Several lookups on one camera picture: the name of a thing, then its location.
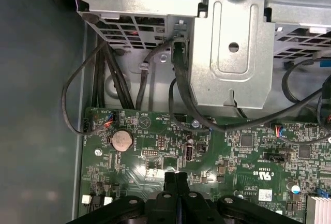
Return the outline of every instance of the integrated circuit chip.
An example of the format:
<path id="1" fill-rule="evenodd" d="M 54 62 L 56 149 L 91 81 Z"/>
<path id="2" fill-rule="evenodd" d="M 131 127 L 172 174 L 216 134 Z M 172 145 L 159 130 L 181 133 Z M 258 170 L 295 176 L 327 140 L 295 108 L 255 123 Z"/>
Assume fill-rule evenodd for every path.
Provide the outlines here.
<path id="1" fill-rule="evenodd" d="M 225 183 L 225 177 L 224 176 L 217 176 L 216 177 L 217 182 L 223 184 Z"/>
<path id="2" fill-rule="evenodd" d="M 292 200 L 298 202 L 301 200 L 301 194 L 292 194 Z"/>
<path id="3" fill-rule="evenodd" d="M 156 161 L 155 160 L 152 160 L 152 161 L 148 161 L 147 163 L 147 168 L 148 169 L 155 169 L 156 168 Z"/>
<path id="4" fill-rule="evenodd" d="M 310 158 L 311 147 L 309 145 L 301 145 L 299 147 L 299 158 Z"/>
<path id="5" fill-rule="evenodd" d="M 226 167 L 224 167 L 224 166 L 218 167 L 218 174 L 224 175 L 226 171 L 227 171 Z"/>
<path id="6" fill-rule="evenodd" d="M 298 211 L 298 205 L 295 203 L 292 203 L 292 211 Z"/>
<path id="7" fill-rule="evenodd" d="M 286 204 L 286 211 L 292 211 L 292 204 L 291 203 Z"/>
<path id="8" fill-rule="evenodd" d="M 240 140 L 241 146 L 253 147 L 253 136 L 252 135 L 242 135 Z"/>
<path id="9" fill-rule="evenodd" d="M 103 201 L 103 196 L 93 196 L 92 197 L 92 204 L 94 205 L 101 205 Z"/>

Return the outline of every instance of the small chip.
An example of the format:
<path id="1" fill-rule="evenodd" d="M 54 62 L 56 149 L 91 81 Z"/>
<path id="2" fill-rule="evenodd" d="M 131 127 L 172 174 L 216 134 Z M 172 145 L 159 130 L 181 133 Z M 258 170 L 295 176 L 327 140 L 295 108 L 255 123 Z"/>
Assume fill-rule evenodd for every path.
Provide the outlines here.
<path id="1" fill-rule="evenodd" d="M 242 135 L 242 138 L 240 140 L 240 145 L 245 147 L 253 147 L 253 136 Z"/>
<path id="2" fill-rule="evenodd" d="M 223 184 L 225 183 L 225 177 L 224 176 L 217 176 L 216 177 L 217 182 Z"/>
<path id="3" fill-rule="evenodd" d="M 91 200 L 92 200 L 92 196 L 90 196 L 90 195 L 83 195 L 83 197 L 82 197 L 83 204 L 90 204 Z"/>
<path id="4" fill-rule="evenodd" d="M 104 184 L 103 185 L 103 189 L 105 190 L 105 192 L 108 192 L 108 190 L 109 190 L 109 184 Z"/>
<path id="5" fill-rule="evenodd" d="M 93 205 L 101 205 L 102 204 L 102 196 L 93 196 L 92 197 L 92 204 Z"/>
<path id="6" fill-rule="evenodd" d="M 309 145 L 299 147 L 299 158 L 310 158 L 311 148 Z"/>
<path id="7" fill-rule="evenodd" d="M 292 203 L 292 211 L 297 211 L 298 205 L 296 203 Z"/>
<path id="8" fill-rule="evenodd" d="M 301 194 L 292 194 L 292 200 L 293 202 L 301 201 Z"/>
<path id="9" fill-rule="evenodd" d="M 111 188 L 113 188 L 113 190 L 119 190 L 119 184 L 113 184 L 112 186 L 111 186 Z"/>
<path id="10" fill-rule="evenodd" d="M 226 167 L 224 167 L 224 166 L 219 166 L 218 167 L 218 174 L 224 175 L 226 171 L 227 171 Z"/>
<path id="11" fill-rule="evenodd" d="M 155 162 L 154 161 L 148 161 L 147 168 L 148 169 L 155 169 Z"/>
<path id="12" fill-rule="evenodd" d="M 286 211 L 292 211 L 292 204 L 291 203 L 286 204 Z"/>

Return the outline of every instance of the motherboard mounting screw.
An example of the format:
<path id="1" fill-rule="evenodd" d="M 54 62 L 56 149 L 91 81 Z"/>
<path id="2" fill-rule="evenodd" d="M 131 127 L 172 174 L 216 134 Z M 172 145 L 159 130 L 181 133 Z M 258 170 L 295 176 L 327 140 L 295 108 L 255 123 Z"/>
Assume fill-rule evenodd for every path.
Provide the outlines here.
<path id="1" fill-rule="evenodd" d="M 192 127 L 194 127 L 194 128 L 198 128 L 198 127 L 200 127 L 200 122 L 197 121 L 197 120 L 193 120 L 193 122 L 192 122 Z"/>
<path id="2" fill-rule="evenodd" d="M 95 156 L 100 157 L 102 155 L 102 150 L 100 148 L 95 148 L 94 154 Z"/>
<path id="3" fill-rule="evenodd" d="M 231 198 L 225 198 L 225 199 L 224 199 L 224 202 L 231 204 L 231 203 L 233 203 L 234 201 L 233 201 L 233 199 L 231 199 Z"/>
<path id="4" fill-rule="evenodd" d="M 162 54 L 162 55 L 160 56 L 160 61 L 161 61 L 161 63 L 165 63 L 165 62 L 167 61 L 167 58 L 168 58 L 167 55 Z"/>
<path id="5" fill-rule="evenodd" d="M 194 198 L 197 197 L 198 195 L 194 192 L 191 192 L 190 194 L 188 194 L 188 196 Z"/>

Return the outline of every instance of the metal bracket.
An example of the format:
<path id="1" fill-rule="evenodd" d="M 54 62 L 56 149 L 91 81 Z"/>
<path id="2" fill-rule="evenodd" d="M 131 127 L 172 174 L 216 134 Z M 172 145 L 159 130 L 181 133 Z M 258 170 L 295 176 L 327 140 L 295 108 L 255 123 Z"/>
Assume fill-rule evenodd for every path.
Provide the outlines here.
<path id="1" fill-rule="evenodd" d="M 195 18 L 189 80 L 198 106 L 261 109 L 271 89 L 274 23 L 264 0 L 209 0 L 207 18 Z"/>

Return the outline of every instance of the computer motherboard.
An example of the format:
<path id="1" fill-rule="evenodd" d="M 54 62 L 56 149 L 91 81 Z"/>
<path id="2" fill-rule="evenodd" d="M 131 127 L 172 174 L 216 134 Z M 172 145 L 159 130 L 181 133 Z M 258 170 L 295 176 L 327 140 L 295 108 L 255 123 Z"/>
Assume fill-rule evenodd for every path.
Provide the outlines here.
<path id="1" fill-rule="evenodd" d="M 177 118 L 193 128 L 192 118 Z M 331 188 L 327 141 L 298 146 L 276 138 L 276 126 L 290 140 L 321 138 L 325 132 L 317 124 L 277 121 L 196 133 L 178 128 L 167 113 L 89 108 L 84 129 L 109 119 L 104 130 L 84 137 L 79 216 L 126 195 L 148 199 L 163 190 L 167 171 L 187 172 L 190 189 L 212 200 L 235 195 L 302 223 L 307 196 Z M 220 125 L 246 121 L 211 120 Z"/>

